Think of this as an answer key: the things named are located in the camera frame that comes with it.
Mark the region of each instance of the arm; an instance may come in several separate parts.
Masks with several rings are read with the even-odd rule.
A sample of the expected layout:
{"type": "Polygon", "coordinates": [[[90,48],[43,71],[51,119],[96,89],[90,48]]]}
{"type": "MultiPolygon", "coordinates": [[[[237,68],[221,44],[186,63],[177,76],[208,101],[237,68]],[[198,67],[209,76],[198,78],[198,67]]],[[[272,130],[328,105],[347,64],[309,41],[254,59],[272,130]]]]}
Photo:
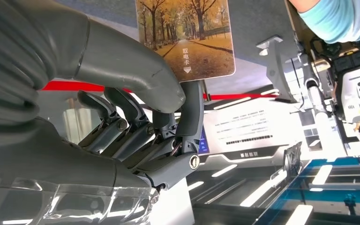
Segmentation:
{"type": "Polygon", "coordinates": [[[298,12],[304,13],[314,7],[320,0],[289,0],[298,12]]]}
{"type": "Polygon", "coordinates": [[[309,28],[328,43],[360,40],[360,0],[289,0],[309,28]]]}
{"type": "Polygon", "coordinates": [[[354,8],[352,0],[291,0],[307,26],[328,43],[350,40],[354,8]]]}

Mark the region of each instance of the autumn tree photo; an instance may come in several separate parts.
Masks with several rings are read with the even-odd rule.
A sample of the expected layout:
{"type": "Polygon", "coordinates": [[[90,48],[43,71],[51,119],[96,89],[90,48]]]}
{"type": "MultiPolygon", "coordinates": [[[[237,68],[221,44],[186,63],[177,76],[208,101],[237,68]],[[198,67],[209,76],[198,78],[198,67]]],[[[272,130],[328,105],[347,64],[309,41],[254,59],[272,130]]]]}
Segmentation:
{"type": "Polygon", "coordinates": [[[235,71],[227,0],[136,0],[140,41],[180,81],[235,71]]]}
{"type": "Polygon", "coordinates": [[[165,2],[166,0],[142,0],[141,4],[146,7],[151,13],[152,17],[152,43],[154,45],[154,50],[157,50],[157,33],[156,33],[156,21],[155,16],[157,9],[165,2]]]}

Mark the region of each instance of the metal bolt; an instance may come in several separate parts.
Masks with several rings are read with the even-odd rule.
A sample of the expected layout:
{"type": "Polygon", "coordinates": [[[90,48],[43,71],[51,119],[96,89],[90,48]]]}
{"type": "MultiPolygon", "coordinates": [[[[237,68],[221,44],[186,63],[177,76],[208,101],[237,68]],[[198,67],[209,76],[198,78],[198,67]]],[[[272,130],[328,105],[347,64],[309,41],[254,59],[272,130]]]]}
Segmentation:
{"type": "Polygon", "coordinates": [[[118,129],[119,129],[119,131],[122,131],[122,130],[126,129],[127,126],[128,126],[128,125],[127,125],[127,123],[126,123],[124,120],[121,120],[121,121],[119,121],[119,123],[118,123],[118,129]]]}
{"type": "Polygon", "coordinates": [[[152,126],[147,127],[147,134],[153,135],[154,134],[154,128],[152,126]]]}
{"type": "Polygon", "coordinates": [[[197,155],[191,156],[191,158],[190,158],[191,169],[193,169],[193,170],[197,169],[199,167],[199,162],[200,162],[199,156],[197,156],[197,155]]]}

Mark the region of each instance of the led light strip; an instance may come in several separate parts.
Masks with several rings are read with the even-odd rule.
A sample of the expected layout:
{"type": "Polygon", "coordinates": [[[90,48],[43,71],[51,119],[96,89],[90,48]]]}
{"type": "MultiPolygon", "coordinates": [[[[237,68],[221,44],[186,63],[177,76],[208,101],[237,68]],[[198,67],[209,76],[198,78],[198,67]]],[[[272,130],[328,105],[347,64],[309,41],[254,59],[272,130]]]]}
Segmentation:
{"type": "Polygon", "coordinates": [[[332,165],[321,166],[312,183],[315,185],[324,184],[326,182],[326,179],[329,177],[332,168],[332,165]]]}
{"type": "Polygon", "coordinates": [[[298,205],[286,225],[304,225],[313,211],[312,205],[298,205]]]}
{"type": "Polygon", "coordinates": [[[264,157],[256,157],[256,158],[245,158],[245,159],[228,159],[225,155],[223,154],[217,154],[217,155],[210,155],[208,156],[208,158],[214,158],[214,157],[222,157],[225,161],[229,162],[229,163],[241,163],[241,162],[245,162],[245,161],[252,161],[252,160],[259,160],[259,159],[268,159],[268,158],[273,158],[274,156],[264,156],[264,157]]]}
{"type": "Polygon", "coordinates": [[[188,191],[191,191],[192,189],[201,186],[203,183],[204,183],[203,181],[198,181],[193,183],[192,185],[188,186],[188,191]]]}
{"type": "Polygon", "coordinates": [[[251,99],[252,99],[251,97],[246,97],[246,98],[239,99],[239,100],[236,100],[236,101],[227,103],[227,104],[223,104],[223,105],[216,106],[216,107],[214,107],[213,109],[214,109],[214,110],[222,109],[222,108],[225,108],[225,107],[228,107],[228,106],[232,106],[232,105],[235,105],[235,104],[238,104],[238,103],[241,103],[241,102],[246,102],[246,101],[251,100],[251,99]]]}
{"type": "Polygon", "coordinates": [[[220,175],[223,175],[224,173],[226,173],[226,172],[234,169],[235,167],[237,167],[237,164],[229,165],[228,167],[220,170],[219,172],[214,173],[214,174],[212,175],[212,177],[218,177],[218,176],[220,176],[220,175]]]}
{"type": "Polygon", "coordinates": [[[15,224],[29,224],[32,222],[32,219],[17,219],[17,220],[4,220],[2,224],[4,225],[15,225],[15,224]]]}
{"type": "Polygon", "coordinates": [[[277,186],[279,183],[281,183],[285,178],[287,177],[287,172],[284,170],[280,170],[278,175],[272,179],[266,181],[264,184],[262,184],[258,189],[256,189],[251,195],[249,195],[243,202],[240,204],[240,206],[243,207],[251,207],[254,203],[257,202],[270,188],[277,186]]]}

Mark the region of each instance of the robotic arm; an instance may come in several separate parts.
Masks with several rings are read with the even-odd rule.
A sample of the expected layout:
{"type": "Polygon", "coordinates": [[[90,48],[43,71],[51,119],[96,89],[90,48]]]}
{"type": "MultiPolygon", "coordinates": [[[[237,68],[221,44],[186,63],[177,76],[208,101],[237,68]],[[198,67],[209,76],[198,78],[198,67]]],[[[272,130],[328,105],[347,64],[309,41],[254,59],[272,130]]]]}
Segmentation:
{"type": "MultiPolygon", "coordinates": [[[[123,119],[103,100],[86,93],[80,99],[100,102],[92,107],[99,108],[108,122],[84,146],[105,148],[126,133],[120,125],[123,119]],[[94,146],[94,138],[109,134],[113,136],[104,146],[94,146]]],[[[199,165],[202,118],[199,83],[180,86],[164,60],[137,41],[52,0],[0,0],[0,177],[106,187],[171,187],[199,165]],[[110,88],[130,89],[163,114],[182,106],[185,119],[171,137],[176,148],[167,149],[165,143],[173,140],[162,139],[152,146],[168,154],[157,151],[149,160],[126,168],[116,158],[63,142],[48,121],[37,118],[37,90],[55,77],[104,85],[109,99],[110,88]]],[[[145,128],[148,121],[138,126],[145,128]]]]}

